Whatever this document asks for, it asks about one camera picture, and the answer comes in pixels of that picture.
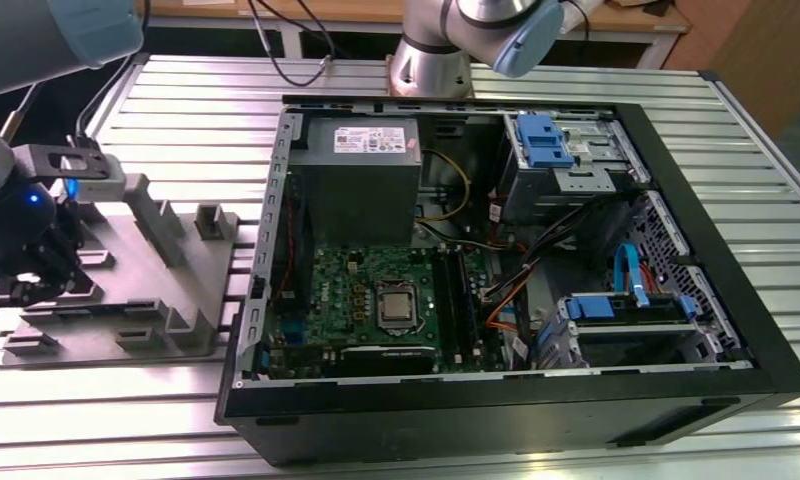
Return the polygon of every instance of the gray 3d-printed holder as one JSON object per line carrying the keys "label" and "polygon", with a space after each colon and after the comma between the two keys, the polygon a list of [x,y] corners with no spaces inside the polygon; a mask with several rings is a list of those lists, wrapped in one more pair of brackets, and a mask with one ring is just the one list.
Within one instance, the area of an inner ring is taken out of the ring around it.
{"label": "gray 3d-printed holder", "polygon": [[215,351],[238,216],[218,205],[175,215],[167,202],[148,201],[134,212],[84,225],[91,238],[80,257],[96,288],[21,313],[4,365]]}

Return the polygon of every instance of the green motherboard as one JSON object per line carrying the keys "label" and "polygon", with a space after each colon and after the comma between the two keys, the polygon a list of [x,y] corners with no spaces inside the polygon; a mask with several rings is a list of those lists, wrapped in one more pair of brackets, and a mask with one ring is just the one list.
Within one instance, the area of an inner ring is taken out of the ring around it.
{"label": "green motherboard", "polygon": [[[440,318],[459,316],[451,314],[456,312],[451,310],[455,305],[446,309],[447,305],[440,304],[455,302],[446,298],[444,286],[438,284],[446,282],[446,270],[434,271],[439,269],[434,268],[438,262],[434,259],[446,257],[436,249],[420,248],[318,250],[307,318],[279,327],[276,338],[296,338],[296,343],[288,342],[274,353],[278,376],[323,376],[326,368],[315,365],[326,367],[334,352],[359,345],[431,347],[439,352],[439,371],[498,369],[499,340],[488,338],[484,342],[483,326],[471,315],[476,292],[490,283],[486,253],[479,250],[464,251],[462,255],[454,253],[454,258],[462,259],[454,263],[454,266],[463,264],[462,275],[451,271],[450,282],[455,291],[455,282],[466,282],[471,293],[468,305],[463,305],[468,309],[463,320]],[[299,333],[291,335],[286,325],[295,325]],[[468,346],[462,360],[455,350],[446,347],[458,344]]]}

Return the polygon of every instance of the cpu socket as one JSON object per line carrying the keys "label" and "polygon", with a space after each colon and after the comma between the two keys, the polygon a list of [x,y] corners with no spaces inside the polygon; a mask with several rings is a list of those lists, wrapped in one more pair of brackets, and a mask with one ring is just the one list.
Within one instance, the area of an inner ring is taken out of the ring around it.
{"label": "cpu socket", "polygon": [[418,290],[412,283],[376,282],[376,325],[391,335],[418,327]]}

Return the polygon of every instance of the motherboard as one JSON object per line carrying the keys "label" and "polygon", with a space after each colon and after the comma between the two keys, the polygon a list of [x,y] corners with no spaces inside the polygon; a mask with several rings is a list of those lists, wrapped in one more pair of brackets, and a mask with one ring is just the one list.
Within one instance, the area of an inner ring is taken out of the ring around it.
{"label": "motherboard", "polygon": [[500,344],[483,332],[476,305],[486,261],[478,249],[319,249],[310,312],[279,322],[274,376],[498,369]]}

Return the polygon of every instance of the orange wire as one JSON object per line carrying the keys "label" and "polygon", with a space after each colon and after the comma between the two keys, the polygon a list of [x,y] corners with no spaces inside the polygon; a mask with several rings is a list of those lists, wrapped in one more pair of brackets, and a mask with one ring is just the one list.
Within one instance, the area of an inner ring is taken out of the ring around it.
{"label": "orange wire", "polygon": [[512,297],[516,296],[516,294],[519,293],[519,290],[522,290],[522,288],[524,287],[524,285],[528,283],[528,280],[531,280],[531,275],[528,275],[528,276],[524,277],[524,280],[522,280],[522,282],[519,282],[516,284],[516,286],[512,288],[512,290],[510,291],[510,293],[507,294],[507,296],[502,300],[502,303],[498,305],[498,307],[495,308],[495,310],[490,314],[490,318],[486,319],[486,326],[487,327],[502,326],[504,328],[510,327],[508,330],[510,329],[515,330],[516,327],[514,327],[512,325],[510,325],[507,323],[495,322],[495,319],[498,318],[498,314],[500,313],[500,311],[504,309],[504,307],[507,306],[507,304],[512,300]]}

